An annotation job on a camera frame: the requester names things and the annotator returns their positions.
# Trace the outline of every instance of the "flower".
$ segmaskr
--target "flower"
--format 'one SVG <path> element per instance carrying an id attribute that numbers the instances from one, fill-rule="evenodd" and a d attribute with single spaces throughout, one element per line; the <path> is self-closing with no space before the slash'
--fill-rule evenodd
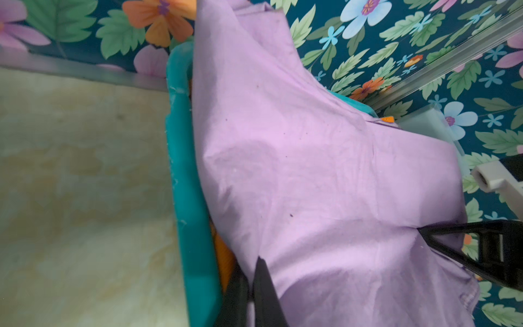
<path id="1" fill-rule="evenodd" d="M 349 98 L 360 101 L 365 99 L 369 94 L 376 91 L 378 88 L 380 88 L 381 84 L 383 84 L 385 81 L 382 77 L 376 78 L 375 80 L 370 80 L 368 82 L 365 82 L 362 87 L 357 88 L 354 90 L 351 96 Z"/>
<path id="2" fill-rule="evenodd" d="M 477 59 L 481 58 L 482 56 L 483 56 L 483 54 L 480 53 L 480 54 L 478 54 L 477 56 L 475 56 L 474 58 L 472 58 L 471 60 L 477 60 Z M 465 65 L 466 65 L 466 64 L 467 64 L 466 62 L 465 62 L 465 63 L 462 63 L 461 65 L 459 65 L 459 66 L 457 66 L 456 68 L 454 68 L 453 71 L 455 71 L 456 73 L 461 72 L 461 71 L 463 70 L 463 68 L 465 68 Z"/>
<path id="3" fill-rule="evenodd" d="M 0 46 L 27 51 L 22 41 L 34 46 L 51 44 L 51 40 L 34 28 L 13 24 L 26 18 L 27 9 L 22 1 L 0 0 Z"/>
<path id="4" fill-rule="evenodd" d="M 191 24 L 182 17 L 196 18 L 195 0 L 131 0 L 125 1 L 122 9 L 134 28 L 151 25 L 145 39 L 155 46 L 167 48 L 169 32 L 178 42 L 192 35 Z"/>
<path id="5" fill-rule="evenodd" d="M 501 51 L 501 49 L 503 49 L 503 44 L 498 45 L 495 50 L 494 49 L 488 50 L 487 53 L 489 53 L 489 54 L 485 56 L 485 59 L 492 57 L 492 60 L 497 61 L 497 56 L 507 54 L 507 51 Z"/>
<path id="6" fill-rule="evenodd" d="M 407 63 L 405 64 L 405 68 L 414 65 L 415 63 L 417 63 L 417 62 L 420 61 L 421 59 L 423 59 L 423 55 L 422 55 L 422 54 L 413 57 L 412 59 L 410 59 L 409 61 L 407 61 Z"/>
<path id="7" fill-rule="evenodd" d="M 473 15 L 469 18 L 470 22 L 468 24 L 476 24 L 480 19 L 488 14 L 490 14 L 490 8 L 492 5 L 488 6 L 487 8 L 483 9 L 479 14 Z"/>
<path id="8" fill-rule="evenodd" d="M 344 39 L 356 35 L 367 21 L 369 26 L 381 22 L 389 13 L 392 4 L 388 0 L 350 0 L 343 8 L 340 20 L 350 21 L 343 32 Z"/>
<path id="9" fill-rule="evenodd" d="M 443 106 L 441 104 L 447 102 L 447 98 L 440 99 L 439 95 L 436 94 L 434 96 L 434 100 L 429 100 L 428 102 L 430 104 L 435 105 L 439 110 L 441 110 L 443 108 Z"/>
<path id="10" fill-rule="evenodd" d="M 410 66 L 408 69 L 405 69 L 403 72 L 401 72 L 401 75 L 400 76 L 403 76 L 405 74 L 410 74 L 411 71 L 415 70 L 416 69 L 416 65 L 414 66 Z"/>
<path id="11" fill-rule="evenodd" d="M 412 57 L 412 55 L 413 55 L 413 53 L 411 53 L 411 54 L 409 54 L 409 55 L 404 55 L 404 56 L 403 56 L 403 59 L 401 59 L 401 60 L 399 60 L 399 61 L 397 62 L 397 65 L 400 66 L 402 63 L 407 62 L 408 59 L 409 59 L 410 57 Z"/>
<path id="12" fill-rule="evenodd" d="M 323 71 L 320 71 L 320 72 L 318 73 L 318 76 L 315 76 L 314 78 L 319 82 L 319 81 L 322 80 L 322 77 L 323 77 L 323 76 L 326 76 L 326 75 L 327 75 L 327 74 L 325 74 Z"/>
<path id="13" fill-rule="evenodd" d="M 507 45 L 513 49 L 523 49 L 523 32 L 520 32 L 507 40 Z M 509 53 L 497 63 L 497 68 L 510 68 L 523 62 L 523 51 Z M 519 75 L 523 78 L 523 66 L 519 69 Z"/>
<path id="14" fill-rule="evenodd" d="M 458 0 L 439 0 L 435 3 L 434 6 L 429 10 L 430 12 L 435 11 L 436 9 L 439 9 L 441 6 L 443 6 L 442 12 L 446 12 L 450 9 Z"/>
<path id="15" fill-rule="evenodd" d="M 477 114 L 472 111 L 460 113 L 463 110 L 463 103 L 453 101 L 447 103 L 443 109 L 445 120 L 454 134 L 454 140 L 461 140 L 465 136 L 465 130 L 461 126 L 472 126 L 477 123 Z"/>
<path id="16" fill-rule="evenodd" d="M 485 218 L 486 218 L 486 219 L 490 219 L 490 220 L 496 220 L 496 219 L 508 220 L 508 219 L 505 218 L 505 217 L 498 217 L 496 211 L 492 211 L 492 215 L 491 215 L 491 216 L 489 216 L 489 215 L 485 215 Z"/>
<path id="17" fill-rule="evenodd" d="M 334 26 L 330 26 L 327 31 L 327 37 L 320 40 L 320 43 L 325 43 L 322 50 L 327 49 L 329 43 L 332 43 L 333 46 L 338 43 L 338 38 L 336 38 L 343 30 L 345 26 L 340 26 L 336 31 L 334 31 Z"/>
<path id="18" fill-rule="evenodd" d="M 414 34 L 415 32 L 421 32 L 421 30 L 423 29 L 423 27 L 427 24 L 429 24 L 431 21 L 432 21 L 432 18 L 429 19 L 430 17 L 430 14 L 428 14 L 427 16 L 423 17 L 423 20 L 416 23 L 413 27 L 412 27 L 412 31 L 409 33 L 409 34 Z"/>
<path id="19" fill-rule="evenodd" d="M 494 118 L 494 115 L 488 114 L 488 119 L 483 119 L 483 122 L 488 122 L 487 127 L 490 128 L 492 125 L 501 126 L 501 123 L 498 120 L 503 119 L 503 115 L 499 115 L 496 118 Z"/>
<path id="20" fill-rule="evenodd" d="M 491 71 L 486 71 L 485 75 L 487 75 L 487 77 L 483 77 L 478 80 L 481 83 L 486 82 L 485 87 L 489 87 L 492 83 L 501 85 L 503 81 L 500 80 L 498 77 L 505 75 L 505 71 L 499 71 L 495 75 L 492 75 Z"/>
<path id="21" fill-rule="evenodd" d="M 134 57 L 134 69 L 139 74 L 165 78 L 169 55 L 163 48 L 143 47 Z"/>

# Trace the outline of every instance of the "teal basket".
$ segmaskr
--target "teal basket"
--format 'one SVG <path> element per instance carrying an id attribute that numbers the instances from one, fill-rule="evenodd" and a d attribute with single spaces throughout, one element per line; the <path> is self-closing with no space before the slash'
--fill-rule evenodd
<path id="1" fill-rule="evenodd" d="M 189 79 L 193 43 L 175 47 L 167 62 L 170 114 L 165 120 L 178 242 L 191 327 L 214 324 L 222 303 L 209 213 L 196 169 Z"/>

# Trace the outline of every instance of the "purple cloth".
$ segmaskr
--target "purple cloth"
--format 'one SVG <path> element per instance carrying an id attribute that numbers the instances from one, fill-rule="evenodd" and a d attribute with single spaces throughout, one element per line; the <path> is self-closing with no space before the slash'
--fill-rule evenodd
<path id="1" fill-rule="evenodd" d="M 452 146 L 329 94 L 267 4 L 199 0 L 193 76 L 212 220 L 290 326 L 474 326 L 476 280 L 416 230 L 467 219 Z"/>

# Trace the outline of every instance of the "light blue flower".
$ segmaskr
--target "light blue flower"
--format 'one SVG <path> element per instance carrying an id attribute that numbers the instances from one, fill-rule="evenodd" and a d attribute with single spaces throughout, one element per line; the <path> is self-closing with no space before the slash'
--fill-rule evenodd
<path id="1" fill-rule="evenodd" d="M 336 43 L 338 43 L 337 36 L 340 35 L 340 33 L 343 32 L 344 29 L 345 26 L 340 26 L 336 31 L 334 31 L 334 26 L 330 26 L 327 30 L 327 37 L 322 38 L 320 40 L 320 43 L 325 43 L 325 45 L 323 45 L 322 50 L 327 49 L 328 45 L 331 43 L 333 46 L 335 46 Z"/>
<path id="2" fill-rule="evenodd" d="M 483 122 L 488 122 L 487 127 L 490 128 L 492 125 L 501 126 L 501 123 L 498 120 L 503 119 L 503 115 L 499 115 L 496 118 L 494 118 L 494 115 L 488 114 L 488 119 L 483 119 Z"/>
<path id="3" fill-rule="evenodd" d="M 429 100 L 428 101 L 430 104 L 433 104 L 436 106 L 436 108 L 438 108 L 439 110 L 441 110 L 443 108 L 443 106 L 441 105 L 442 103 L 445 103 L 447 102 L 447 98 L 439 98 L 439 95 L 435 95 L 434 96 L 434 100 Z"/>
<path id="4" fill-rule="evenodd" d="M 504 45 L 503 44 L 500 44 L 497 46 L 497 48 L 494 50 L 494 49 L 490 49 L 487 51 L 487 53 L 489 53 L 488 55 L 485 56 L 485 59 L 488 59 L 490 57 L 492 57 L 492 60 L 494 61 L 497 61 L 498 57 L 497 56 L 504 56 L 507 54 L 507 51 L 501 51 L 501 49 L 503 49 Z"/>
<path id="5" fill-rule="evenodd" d="M 498 217 L 496 211 L 492 211 L 492 215 L 491 215 L 491 216 L 489 216 L 489 215 L 485 215 L 485 218 L 486 218 L 486 219 L 490 219 L 490 220 L 496 220 L 496 219 L 508 220 L 508 219 L 505 218 L 505 217 Z"/>
<path id="6" fill-rule="evenodd" d="M 423 27 L 427 24 L 429 24 L 433 18 L 429 19 L 430 17 L 430 14 L 428 14 L 427 16 L 423 17 L 423 20 L 416 23 L 412 28 L 412 31 L 409 33 L 409 34 L 414 34 L 415 32 L 421 32 L 421 30 L 423 29 Z"/>
<path id="7" fill-rule="evenodd" d="M 327 74 L 325 74 L 323 71 L 320 71 L 318 73 L 318 76 L 315 76 L 314 78 L 319 82 L 319 81 L 322 80 L 322 77 L 325 76 L 325 75 L 327 75 Z"/>
<path id="8" fill-rule="evenodd" d="M 413 55 L 414 55 L 413 53 L 411 53 L 411 54 L 409 54 L 409 55 L 404 55 L 404 56 L 403 56 L 403 59 L 401 59 L 401 60 L 399 60 L 399 61 L 397 62 L 397 65 L 400 66 L 400 65 L 402 65 L 402 64 L 404 64 L 404 63 L 407 63 L 408 59 L 409 59 L 410 57 L 412 57 Z"/>
<path id="9" fill-rule="evenodd" d="M 408 69 L 404 70 L 402 73 L 401 73 L 401 76 L 405 75 L 405 74 L 409 74 L 411 71 L 415 70 L 416 69 L 416 65 L 412 65 L 410 66 Z"/>
<path id="10" fill-rule="evenodd" d="M 476 14 L 469 18 L 470 22 L 469 24 L 476 24 L 478 21 L 480 21 L 481 18 L 485 17 L 486 15 L 490 14 L 490 8 L 492 5 L 488 6 L 487 8 L 483 9 L 482 12 L 479 14 Z"/>
<path id="11" fill-rule="evenodd" d="M 496 75 L 492 75 L 491 71 L 486 71 L 485 75 L 487 75 L 487 77 L 483 77 L 478 80 L 478 82 L 481 82 L 481 83 L 486 82 L 485 87 L 489 87 L 492 83 L 501 85 L 501 84 L 503 84 L 503 81 L 500 80 L 498 77 L 505 75 L 505 71 L 504 70 L 499 71 L 496 73 Z"/>

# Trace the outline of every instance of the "beige floor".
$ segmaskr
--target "beige floor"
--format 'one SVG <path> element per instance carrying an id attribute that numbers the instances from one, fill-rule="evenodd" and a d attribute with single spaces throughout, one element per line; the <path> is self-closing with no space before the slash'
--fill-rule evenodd
<path id="1" fill-rule="evenodd" d="M 168 109 L 0 69 L 0 326 L 187 326 Z"/>

